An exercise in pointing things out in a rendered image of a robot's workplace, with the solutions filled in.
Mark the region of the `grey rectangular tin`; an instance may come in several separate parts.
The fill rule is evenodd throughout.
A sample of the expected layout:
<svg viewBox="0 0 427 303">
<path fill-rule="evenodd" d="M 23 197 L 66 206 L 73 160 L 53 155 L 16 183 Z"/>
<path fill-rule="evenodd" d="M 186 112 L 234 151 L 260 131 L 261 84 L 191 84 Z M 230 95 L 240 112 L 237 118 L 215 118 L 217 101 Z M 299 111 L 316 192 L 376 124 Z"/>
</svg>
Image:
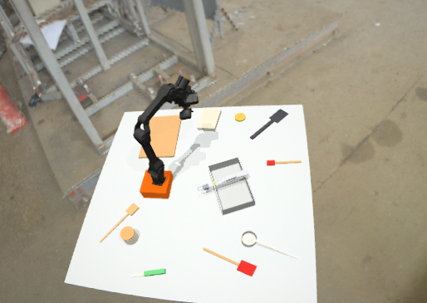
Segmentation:
<svg viewBox="0 0 427 303">
<path fill-rule="evenodd" d="M 243 170 L 238 157 L 209 165 L 208 167 L 213 183 Z M 214 186 L 214 189 L 223 215 L 255 205 L 255 199 L 246 177 L 222 183 Z"/>
</svg>

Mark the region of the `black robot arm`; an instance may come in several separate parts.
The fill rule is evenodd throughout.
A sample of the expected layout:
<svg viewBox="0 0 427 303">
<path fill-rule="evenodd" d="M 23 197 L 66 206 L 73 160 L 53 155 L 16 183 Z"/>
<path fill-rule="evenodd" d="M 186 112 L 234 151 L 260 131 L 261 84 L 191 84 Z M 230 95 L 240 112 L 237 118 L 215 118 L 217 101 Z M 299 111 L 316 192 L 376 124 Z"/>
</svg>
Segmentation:
<svg viewBox="0 0 427 303">
<path fill-rule="evenodd" d="M 158 89 L 157 96 L 154 98 L 153 102 L 148 106 L 144 113 L 138 117 L 137 123 L 134 126 L 133 137 L 141 144 L 145 151 L 145 155 L 149 160 L 147 172 L 150 174 L 153 185 L 162 186 L 166 177 L 164 176 L 164 162 L 156 157 L 150 144 L 150 119 L 153 118 L 165 102 L 169 102 L 170 104 L 173 102 L 179 103 L 183 99 L 181 91 L 185 90 L 188 83 L 189 79 L 179 76 L 175 84 L 169 83 L 167 85 L 162 85 Z M 194 90 L 190 90 L 188 95 L 184 95 L 184 98 L 184 103 L 188 107 L 199 103 L 197 93 L 194 92 Z M 144 130 L 140 128 L 141 124 L 143 124 Z"/>
</svg>

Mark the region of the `silver measuring spoon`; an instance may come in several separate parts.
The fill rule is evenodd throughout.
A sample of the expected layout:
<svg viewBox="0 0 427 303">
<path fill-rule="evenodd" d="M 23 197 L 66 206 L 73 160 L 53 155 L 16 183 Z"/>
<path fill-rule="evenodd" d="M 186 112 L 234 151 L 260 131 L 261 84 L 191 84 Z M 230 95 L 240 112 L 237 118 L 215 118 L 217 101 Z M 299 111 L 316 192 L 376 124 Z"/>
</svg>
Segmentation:
<svg viewBox="0 0 427 303">
<path fill-rule="evenodd" d="M 292 255 L 292 254 L 290 254 L 288 252 L 282 251 L 282 250 L 277 249 L 277 248 L 275 248 L 273 246 L 269 246 L 268 244 L 266 244 L 264 242 L 258 241 L 257 240 L 257 236 L 256 236 L 256 234 L 253 231 L 248 230 L 248 231 L 246 231 L 246 232 L 243 233 L 243 235 L 242 235 L 242 244 L 245 247 L 252 247 L 256 242 L 259 242 L 259 243 L 263 244 L 266 247 L 270 247 L 270 248 L 272 248 L 274 250 L 277 250 L 277 251 L 279 251 L 281 253 L 285 253 L 288 256 L 290 255 L 291 257 L 294 257 L 294 258 L 297 258 L 297 259 L 301 260 L 300 257 L 294 256 L 294 255 Z"/>
</svg>

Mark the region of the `red spatula with wooden handle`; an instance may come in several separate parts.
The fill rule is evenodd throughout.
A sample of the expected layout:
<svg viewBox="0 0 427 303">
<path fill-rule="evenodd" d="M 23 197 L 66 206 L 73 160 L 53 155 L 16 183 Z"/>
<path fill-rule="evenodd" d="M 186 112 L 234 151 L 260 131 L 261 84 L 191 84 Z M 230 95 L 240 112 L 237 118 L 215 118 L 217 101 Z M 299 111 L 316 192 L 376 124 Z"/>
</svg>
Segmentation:
<svg viewBox="0 0 427 303">
<path fill-rule="evenodd" d="M 212 251 L 210 251 L 209 249 L 205 249 L 205 248 L 204 248 L 204 250 L 205 250 L 206 252 L 209 252 L 209 253 L 211 253 L 211 254 L 213 254 L 213 255 L 216 255 L 216 256 L 218 256 L 218 257 L 221 257 L 222 259 L 227 260 L 227 261 L 229 261 L 229 262 L 231 262 L 231 263 L 233 263 L 233 264 L 237 265 L 237 266 L 238 266 L 238 269 L 237 269 L 237 270 L 238 270 L 238 271 L 240 271 L 240 272 L 243 272 L 244 274 L 246 274 L 246 275 L 248 275 L 248 276 L 253 276 L 253 274 L 254 274 L 255 270 L 257 269 L 257 266 L 254 266 L 254 265 L 252 265 L 252 264 L 250 264 L 250 263 L 248 263 L 248 262 L 245 262 L 245 261 L 243 261 L 243 260 L 241 260 L 240 264 L 238 264 L 237 262 L 235 262 L 235 261 L 233 261 L 233 260 L 229 260 L 228 258 L 223 257 L 222 255 L 219 255 L 219 254 L 217 254 L 217 253 L 215 253 L 215 252 L 212 252 Z"/>
</svg>

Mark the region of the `black spatula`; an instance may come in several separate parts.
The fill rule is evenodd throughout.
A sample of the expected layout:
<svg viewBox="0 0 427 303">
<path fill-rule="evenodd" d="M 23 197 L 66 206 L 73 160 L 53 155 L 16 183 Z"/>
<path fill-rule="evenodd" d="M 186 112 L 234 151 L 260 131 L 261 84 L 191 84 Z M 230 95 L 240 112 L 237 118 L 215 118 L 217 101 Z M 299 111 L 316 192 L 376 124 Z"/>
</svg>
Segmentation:
<svg viewBox="0 0 427 303">
<path fill-rule="evenodd" d="M 283 120 L 287 115 L 289 115 L 287 112 L 285 112 L 284 110 L 279 109 L 274 115 L 270 116 L 270 120 L 260 128 L 260 130 L 258 130 L 256 133 L 254 133 L 250 138 L 251 139 L 255 139 L 257 136 L 259 136 L 261 134 L 261 132 L 263 132 L 269 125 L 271 125 L 274 121 L 275 122 L 280 122 L 281 120 Z"/>
</svg>

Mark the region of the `yellow round disc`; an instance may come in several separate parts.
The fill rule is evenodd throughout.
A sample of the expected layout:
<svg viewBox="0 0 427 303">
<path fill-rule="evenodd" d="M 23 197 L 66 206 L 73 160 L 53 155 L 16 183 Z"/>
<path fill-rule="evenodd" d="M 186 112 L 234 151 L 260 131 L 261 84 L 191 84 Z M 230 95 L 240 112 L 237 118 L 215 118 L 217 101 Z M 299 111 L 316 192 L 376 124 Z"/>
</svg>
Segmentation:
<svg viewBox="0 0 427 303">
<path fill-rule="evenodd" d="M 235 115 L 235 120 L 238 122 L 244 121 L 246 119 L 246 115 L 244 113 L 237 113 Z"/>
</svg>

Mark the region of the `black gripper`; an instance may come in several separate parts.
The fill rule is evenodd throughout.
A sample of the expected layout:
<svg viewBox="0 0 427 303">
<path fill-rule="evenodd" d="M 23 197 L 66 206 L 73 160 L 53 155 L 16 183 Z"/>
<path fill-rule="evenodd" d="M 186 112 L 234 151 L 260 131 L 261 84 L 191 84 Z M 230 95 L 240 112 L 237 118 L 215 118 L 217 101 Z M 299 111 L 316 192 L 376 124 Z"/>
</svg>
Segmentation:
<svg viewBox="0 0 427 303">
<path fill-rule="evenodd" d="M 184 103 L 185 98 L 184 95 L 188 95 L 189 91 L 191 90 L 191 86 L 187 85 L 184 91 L 181 91 L 183 99 L 179 103 L 175 103 L 176 105 L 179 104 L 179 106 L 184 107 L 182 111 L 179 112 L 179 118 L 181 120 L 191 119 L 191 113 L 192 108 L 188 108 L 188 106 Z"/>
</svg>

